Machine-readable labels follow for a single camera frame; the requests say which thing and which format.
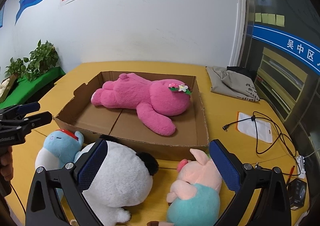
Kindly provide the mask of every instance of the flower hair clip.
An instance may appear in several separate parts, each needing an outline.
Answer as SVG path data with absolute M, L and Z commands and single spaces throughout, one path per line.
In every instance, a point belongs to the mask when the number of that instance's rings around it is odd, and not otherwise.
M 188 86 L 185 84 L 181 84 L 181 85 L 178 85 L 176 83 L 169 84 L 169 90 L 177 91 L 177 92 L 183 91 L 185 94 L 191 95 L 191 91 L 189 90 Z

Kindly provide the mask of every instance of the red headband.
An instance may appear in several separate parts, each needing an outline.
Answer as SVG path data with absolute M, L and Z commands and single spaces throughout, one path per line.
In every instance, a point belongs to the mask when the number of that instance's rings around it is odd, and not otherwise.
M 79 141 L 79 139 L 76 137 L 76 135 L 74 133 L 71 133 L 70 131 L 68 130 L 65 130 L 65 129 L 59 129 L 57 131 L 62 131 L 63 133 L 66 133 L 68 136 L 71 136 L 73 137 L 75 140 Z

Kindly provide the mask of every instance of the blue gripper pad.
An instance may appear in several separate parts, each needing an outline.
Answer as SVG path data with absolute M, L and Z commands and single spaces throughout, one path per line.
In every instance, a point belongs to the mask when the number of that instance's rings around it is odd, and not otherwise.
M 40 109 L 40 104 L 38 102 L 24 104 L 18 107 L 17 115 L 26 115 L 32 112 L 36 112 L 39 109 Z
M 106 158 L 107 153 L 108 143 L 105 140 L 102 140 L 95 152 L 88 158 L 87 162 L 78 173 L 79 192 L 82 193 L 84 190 L 89 189 L 93 179 L 100 169 L 100 166 Z
M 228 189 L 237 193 L 241 186 L 239 173 L 215 141 L 209 144 L 209 154 Z

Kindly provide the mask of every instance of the pink pig plush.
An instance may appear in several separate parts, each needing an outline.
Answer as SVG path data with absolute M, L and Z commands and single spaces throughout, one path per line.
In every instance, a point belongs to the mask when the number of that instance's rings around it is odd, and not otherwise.
M 139 119 L 153 132 L 170 136 L 175 125 L 167 116 L 183 113 L 190 103 L 188 86 L 175 79 L 149 81 L 134 73 L 107 81 L 91 98 L 95 106 L 136 109 Z
M 166 222 L 147 226 L 212 226 L 218 219 L 222 177 L 205 152 L 190 149 L 196 161 L 182 160 L 177 180 L 170 187 Z

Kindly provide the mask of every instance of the green tablecloth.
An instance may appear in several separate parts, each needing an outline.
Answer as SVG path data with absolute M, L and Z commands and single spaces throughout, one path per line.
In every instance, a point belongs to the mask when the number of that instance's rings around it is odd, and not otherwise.
M 60 67 L 55 67 L 34 81 L 30 82 L 25 77 L 19 79 L 18 86 L 4 102 L 0 103 L 0 109 L 25 103 L 34 93 L 62 75 L 65 75 L 64 71 Z

